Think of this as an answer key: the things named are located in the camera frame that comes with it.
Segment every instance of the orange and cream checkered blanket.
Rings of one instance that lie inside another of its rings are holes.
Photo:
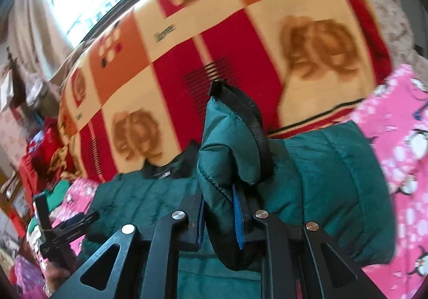
[[[368,0],[141,0],[77,61],[59,130],[83,174],[108,181],[200,141],[215,78],[289,137],[340,120],[390,72]]]

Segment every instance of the triangular cutout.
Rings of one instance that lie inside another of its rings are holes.
[[[329,244],[322,243],[320,244],[320,247],[333,287],[340,288],[357,280],[357,275],[354,274],[354,272],[347,266],[347,264],[339,257],[339,255]]]
[[[104,290],[107,287],[107,282],[113,270],[113,265],[119,254],[119,250],[120,246],[118,244],[112,245],[92,264],[88,271],[82,275],[81,282],[97,290]]]

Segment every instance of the black metal frame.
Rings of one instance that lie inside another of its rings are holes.
[[[241,184],[235,185],[233,199],[242,216],[245,241],[242,251],[246,247],[252,249],[254,243],[263,250],[262,299],[297,299],[297,291],[303,299],[386,299],[316,223],[311,223],[316,226],[314,229],[311,224],[284,223],[276,215],[261,210],[254,195],[244,191]]]
[[[249,188],[245,189],[243,184],[233,188],[233,202],[238,211],[235,218],[241,220],[242,252],[246,252],[246,248],[253,250],[254,246],[260,250],[262,299],[297,299],[297,292],[301,292],[303,299],[385,299],[317,224],[312,223],[316,226],[312,228],[308,224],[302,227],[284,223],[276,215],[261,210]],[[36,201],[38,213],[47,215],[44,196],[38,196]],[[203,211],[204,201],[198,186],[194,195],[181,201],[178,211],[168,213],[155,225],[142,230],[132,224],[124,226],[52,298],[176,299],[179,252],[200,249]],[[45,231],[47,241],[41,250],[53,261],[64,260],[65,246],[80,237],[76,231],[85,231],[93,218],[97,216],[80,218],[77,224],[59,226],[47,230],[47,234]],[[42,217],[40,221],[43,228],[49,227],[45,219]]]
[[[128,224],[107,240],[52,298],[177,297],[179,251],[197,252],[203,241],[200,187],[155,225]]]

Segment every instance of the red stripe on blanket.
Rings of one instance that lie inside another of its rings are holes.
[[[80,130],[80,137],[81,158],[87,177],[99,183],[110,181],[118,171],[111,154],[101,110]]]
[[[198,112],[198,92],[192,93],[187,80],[194,80],[193,84],[197,84],[199,90],[204,90],[202,94],[206,98],[210,81],[193,40],[184,41],[163,54],[153,62],[153,67],[181,149],[191,139],[201,141],[205,112]],[[188,76],[197,71],[202,73]]]
[[[245,10],[234,13],[201,35],[212,59],[227,59],[234,74],[234,86],[260,108],[264,130],[278,128],[282,86]]]
[[[101,173],[106,181],[110,181],[118,171],[111,154],[112,148],[108,140],[102,111],[98,111],[94,115],[92,118],[92,126],[97,139],[98,160]]]
[[[271,138],[277,138],[277,139],[284,139],[284,138],[290,138],[293,137],[297,134],[301,134],[303,132],[307,132],[307,131],[311,131],[311,130],[318,130],[319,128],[321,128],[322,126],[325,126],[343,116],[348,115],[349,113],[351,113],[354,110],[354,108],[346,108],[346,109],[342,109],[341,111],[335,113],[332,116],[329,116],[328,118],[324,118],[321,120],[318,120],[317,122],[313,122],[312,124],[303,126],[301,128],[294,128],[293,130],[284,132],[282,134],[278,134],[278,135],[274,135]]]
[[[162,7],[166,17],[171,16],[172,14],[175,14],[179,10],[183,9],[183,5],[174,5],[170,0],[158,0],[160,6]]]
[[[367,9],[364,0],[348,0],[364,34],[367,47],[372,59],[373,72],[376,84],[381,84],[391,74],[391,59],[388,49],[379,35],[376,23]]]

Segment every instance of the finger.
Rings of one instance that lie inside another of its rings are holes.
[[[60,268],[58,266],[53,265],[52,263],[48,263],[46,266],[46,277],[51,279],[61,279],[70,277],[71,273],[64,268]]]

